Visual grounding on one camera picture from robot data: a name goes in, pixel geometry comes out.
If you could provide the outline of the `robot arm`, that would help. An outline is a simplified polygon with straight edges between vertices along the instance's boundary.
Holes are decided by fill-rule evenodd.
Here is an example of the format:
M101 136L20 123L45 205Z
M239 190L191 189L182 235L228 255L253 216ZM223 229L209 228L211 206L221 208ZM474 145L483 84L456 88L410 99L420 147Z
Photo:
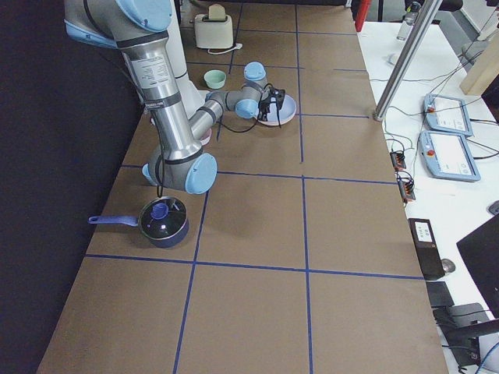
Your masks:
M264 66L244 69L240 90L200 96L189 80L171 1L66 1L65 26L74 40L121 51L160 144L151 155L148 176L154 185L202 194L216 179L218 165L201 140L226 111L251 119L269 95Z

